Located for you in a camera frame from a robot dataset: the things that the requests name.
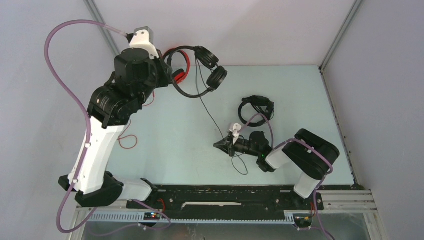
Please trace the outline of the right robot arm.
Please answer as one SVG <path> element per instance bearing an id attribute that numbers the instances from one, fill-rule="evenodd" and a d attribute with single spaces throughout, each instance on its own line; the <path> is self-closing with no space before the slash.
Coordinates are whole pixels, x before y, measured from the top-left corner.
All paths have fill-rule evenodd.
<path id="1" fill-rule="evenodd" d="M 311 195 L 333 172 L 333 164 L 340 156 L 339 149 L 327 140 L 302 128 L 294 136 L 272 147 L 263 131 L 254 131 L 249 139 L 229 132 L 227 137 L 213 144 L 230 157 L 237 153 L 257 157 L 256 164 L 265 173 L 293 163 L 301 170 L 298 182 L 291 194 L 291 204 L 304 209 L 311 202 Z"/>

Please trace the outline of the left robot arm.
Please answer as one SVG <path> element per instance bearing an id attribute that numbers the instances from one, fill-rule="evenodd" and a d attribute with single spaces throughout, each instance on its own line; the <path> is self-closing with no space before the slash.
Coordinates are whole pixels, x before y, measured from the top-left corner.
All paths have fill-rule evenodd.
<path id="1" fill-rule="evenodd" d="M 118 200 L 138 200 L 145 208 L 156 206 L 155 185 L 145 178 L 119 177 L 107 171 L 107 165 L 131 116 L 143 108 L 156 88 L 167 87 L 171 81 L 172 69 L 160 51 L 151 56 L 144 49 L 128 48 L 115 57 L 109 80 L 90 98 L 90 139 L 83 142 L 72 172 L 58 180 L 64 190 L 76 193 L 80 206 L 107 207 Z"/>

